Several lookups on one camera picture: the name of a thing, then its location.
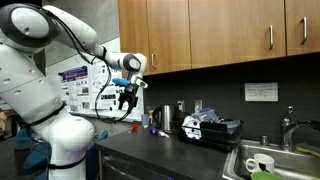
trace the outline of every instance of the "cabinet door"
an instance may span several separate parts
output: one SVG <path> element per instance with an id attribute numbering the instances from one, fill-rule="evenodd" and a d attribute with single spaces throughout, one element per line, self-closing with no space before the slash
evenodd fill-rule
<path id="1" fill-rule="evenodd" d="M 286 55 L 283 0 L 189 0 L 189 4 L 192 68 Z"/>
<path id="2" fill-rule="evenodd" d="M 121 52 L 141 53 L 147 57 L 144 75 L 150 74 L 146 0 L 118 0 Z"/>
<path id="3" fill-rule="evenodd" d="M 319 0 L 286 0 L 288 55 L 320 51 L 319 7 Z"/>
<path id="4" fill-rule="evenodd" d="M 191 69 L 188 0 L 147 0 L 151 74 Z"/>

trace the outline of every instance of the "backsplash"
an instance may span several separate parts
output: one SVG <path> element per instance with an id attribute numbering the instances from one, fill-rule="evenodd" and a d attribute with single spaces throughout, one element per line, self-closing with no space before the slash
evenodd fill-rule
<path id="1" fill-rule="evenodd" d="M 268 135 L 279 143 L 280 119 L 288 106 L 291 119 L 320 121 L 320 54 L 308 54 L 229 66 L 146 76 L 145 105 L 185 101 L 185 110 L 194 111 L 194 100 L 216 110 L 218 116 L 244 121 L 243 137 L 258 140 Z M 278 102 L 244 101 L 244 83 L 278 82 Z M 320 132 L 309 126 L 294 133 L 295 142 L 320 146 Z"/>

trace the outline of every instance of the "black countertop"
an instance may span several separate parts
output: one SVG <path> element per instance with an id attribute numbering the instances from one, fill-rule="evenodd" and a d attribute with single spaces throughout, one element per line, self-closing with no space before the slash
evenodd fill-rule
<path id="1" fill-rule="evenodd" d="M 109 155 L 120 157 L 175 180 L 223 179 L 227 153 L 188 144 L 176 136 L 158 137 L 139 126 L 138 131 L 126 131 L 97 142 L 97 147 Z"/>

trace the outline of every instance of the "kettle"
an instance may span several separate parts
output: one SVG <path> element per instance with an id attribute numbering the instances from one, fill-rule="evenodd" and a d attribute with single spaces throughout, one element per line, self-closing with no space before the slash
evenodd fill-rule
<path id="1" fill-rule="evenodd" d="M 161 105 L 152 113 L 152 119 L 160 130 L 172 133 L 172 121 L 174 118 L 174 107 L 171 105 Z"/>

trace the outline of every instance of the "sink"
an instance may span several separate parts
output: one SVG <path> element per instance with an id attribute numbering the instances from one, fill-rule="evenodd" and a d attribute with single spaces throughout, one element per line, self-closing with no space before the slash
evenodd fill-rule
<path id="1" fill-rule="evenodd" d="M 239 146 L 231 151 L 226 159 L 223 178 L 230 180 L 250 179 L 246 160 L 256 153 L 273 157 L 275 174 L 290 180 L 320 178 L 320 158 L 300 152 L 286 152 L 276 144 L 261 146 L 257 141 L 241 140 Z"/>

